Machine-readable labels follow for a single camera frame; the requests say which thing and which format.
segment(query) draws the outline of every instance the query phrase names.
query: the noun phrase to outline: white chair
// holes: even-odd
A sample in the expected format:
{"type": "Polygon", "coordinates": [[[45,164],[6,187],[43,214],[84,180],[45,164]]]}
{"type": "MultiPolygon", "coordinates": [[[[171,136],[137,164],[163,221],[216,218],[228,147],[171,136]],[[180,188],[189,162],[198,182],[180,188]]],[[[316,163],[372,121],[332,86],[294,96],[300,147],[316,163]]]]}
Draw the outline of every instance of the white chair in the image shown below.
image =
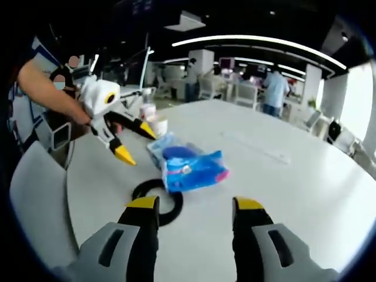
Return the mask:
{"type": "Polygon", "coordinates": [[[254,85],[238,84],[234,103],[240,106],[251,107],[255,110],[258,91],[257,87],[254,85]]]}
{"type": "Polygon", "coordinates": [[[376,164],[369,157],[361,143],[355,142],[353,146],[354,154],[352,159],[376,180],[376,164]]]}
{"type": "Polygon", "coordinates": [[[350,155],[354,151],[353,145],[356,140],[357,138],[346,127],[343,127],[340,135],[333,142],[333,146],[350,155]]]}
{"type": "Polygon", "coordinates": [[[214,99],[215,96],[219,95],[219,93],[216,93],[216,91],[214,90],[214,85],[211,80],[200,78],[199,83],[200,83],[200,94],[199,94],[200,99],[210,100],[210,99],[214,99]]]}
{"type": "Polygon", "coordinates": [[[78,255],[65,183],[66,171],[36,141],[18,163],[9,191],[25,237],[49,269],[66,266],[78,255]]]}
{"type": "Polygon", "coordinates": [[[320,119],[320,116],[321,112],[319,110],[316,110],[306,122],[299,124],[299,128],[309,133],[312,133],[312,130],[318,122],[318,120],[320,119]]]}

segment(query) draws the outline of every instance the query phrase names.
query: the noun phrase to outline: desk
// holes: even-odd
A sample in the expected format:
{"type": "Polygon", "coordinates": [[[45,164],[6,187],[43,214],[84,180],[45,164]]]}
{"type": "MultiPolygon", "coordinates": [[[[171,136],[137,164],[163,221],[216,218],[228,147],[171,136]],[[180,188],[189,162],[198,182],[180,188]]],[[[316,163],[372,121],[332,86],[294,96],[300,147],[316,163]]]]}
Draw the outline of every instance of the desk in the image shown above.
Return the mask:
{"type": "MultiPolygon", "coordinates": [[[[375,220],[376,182],[337,148],[282,120],[220,100],[161,112],[181,139],[206,152],[221,149],[230,176],[184,194],[180,216],[159,229],[155,281],[235,281],[233,196],[262,203],[274,222],[284,223],[310,246],[321,267],[341,271],[357,253],[375,220]],[[285,155],[290,163],[262,150],[285,155]]],[[[137,166],[115,159],[91,134],[76,141],[67,186],[79,246],[119,219],[139,183],[160,176],[146,139],[129,132],[120,139],[137,166]]]]}

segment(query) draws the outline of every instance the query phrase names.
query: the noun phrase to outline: black ceiling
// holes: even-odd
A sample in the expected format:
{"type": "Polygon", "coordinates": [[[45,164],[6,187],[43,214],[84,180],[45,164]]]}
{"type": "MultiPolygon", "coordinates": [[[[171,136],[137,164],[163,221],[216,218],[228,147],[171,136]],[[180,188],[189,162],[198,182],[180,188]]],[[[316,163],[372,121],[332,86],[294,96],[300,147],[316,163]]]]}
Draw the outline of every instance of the black ceiling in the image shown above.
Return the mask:
{"type": "MultiPolygon", "coordinates": [[[[291,52],[323,64],[336,73],[343,73],[338,66],[316,55],[275,43],[232,39],[191,43],[174,48],[171,46],[174,42],[202,36],[241,34],[284,39],[320,51],[329,31],[333,33],[333,30],[338,30],[332,28],[338,14],[345,11],[346,16],[349,15],[348,7],[344,6],[343,1],[339,2],[341,3],[328,0],[154,0],[152,13],[132,17],[129,8],[131,1],[119,3],[111,0],[102,4],[100,9],[91,6],[88,11],[86,8],[85,17],[81,16],[78,21],[52,19],[51,27],[59,45],[51,39],[49,27],[41,32],[41,37],[49,49],[63,49],[65,56],[71,53],[94,53],[98,48],[106,46],[109,56],[127,57],[134,50],[145,46],[148,33],[148,45],[155,50],[150,56],[153,61],[181,58],[187,56],[190,50],[206,48],[215,51],[216,59],[221,56],[239,56],[305,70],[306,61],[278,52],[251,48],[261,46],[291,52]],[[188,32],[165,29],[167,24],[179,21],[182,10],[201,17],[206,26],[188,32]]],[[[325,41],[326,45],[330,44],[331,38],[335,36],[331,34],[325,41]]],[[[362,43],[357,36],[340,44],[342,48],[331,54],[333,58],[347,66],[364,61],[362,43]]],[[[325,77],[329,72],[325,70],[323,74],[325,77]]]]}

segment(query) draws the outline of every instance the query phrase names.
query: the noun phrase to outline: person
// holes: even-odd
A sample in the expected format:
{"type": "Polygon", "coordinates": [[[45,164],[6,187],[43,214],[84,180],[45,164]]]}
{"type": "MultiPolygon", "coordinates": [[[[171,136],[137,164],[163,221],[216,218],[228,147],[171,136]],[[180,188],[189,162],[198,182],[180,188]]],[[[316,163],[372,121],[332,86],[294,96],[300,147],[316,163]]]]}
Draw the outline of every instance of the person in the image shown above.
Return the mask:
{"type": "Polygon", "coordinates": [[[197,78],[200,72],[196,65],[197,60],[191,58],[187,67],[187,77],[186,77],[186,88],[185,88],[185,99],[186,103],[194,102],[196,100],[196,84],[197,78]]]}
{"type": "Polygon", "coordinates": [[[225,92],[227,83],[221,76],[221,68],[219,66],[215,66],[212,70],[207,72],[203,78],[210,80],[213,83],[214,91],[220,93],[216,98],[220,97],[221,94],[225,92]]]}
{"type": "MultiPolygon", "coordinates": [[[[34,22],[27,13],[21,13],[30,22],[34,22]]],[[[85,125],[90,117],[82,109],[80,103],[62,90],[57,90],[53,82],[33,62],[32,42],[38,26],[27,24],[20,34],[12,29],[4,35],[5,44],[0,88],[0,186],[9,188],[13,172],[21,158],[21,152],[15,137],[8,129],[8,119],[12,108],[9,91],[17,81],[21,90],[28,97],[45,108],[71,117],[76,123],[85,125]]]]}
{"type": "Polygon", "coordinates": [[[271,67],[271,72],[264,80],[263,86],[266,88],[263,112],[278,117],[283,105],[283,97],[288,94],[290,88],[287,80],[278,71],[276,64],[271,67]]]}

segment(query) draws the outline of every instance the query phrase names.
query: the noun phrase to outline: white round table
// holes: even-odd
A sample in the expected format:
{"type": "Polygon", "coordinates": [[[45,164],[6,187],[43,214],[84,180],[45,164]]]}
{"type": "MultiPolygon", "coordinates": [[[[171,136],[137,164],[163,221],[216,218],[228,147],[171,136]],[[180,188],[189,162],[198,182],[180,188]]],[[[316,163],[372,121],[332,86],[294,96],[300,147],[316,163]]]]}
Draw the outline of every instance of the white round table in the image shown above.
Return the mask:
{"type": "MultiPolygon", "coordinates": [[[[207,153],[222,150],[230,176],[185,193],[180,216],[159,229],[156,281],[235,281],[234,196],[259,201],[275,223],[309,245],[321,267],[341,271],[357,254],[376,217],[376,182],[344,153],[286,122],[219,100],[161,112],[182,140],[207,153]]],[[[160,177],[148,140],[127,130],[120,139],[137,166],[115,159],[94,135],[75,143],[67,189],[79,246],[118,221],[138,184],[160,177]]]]}

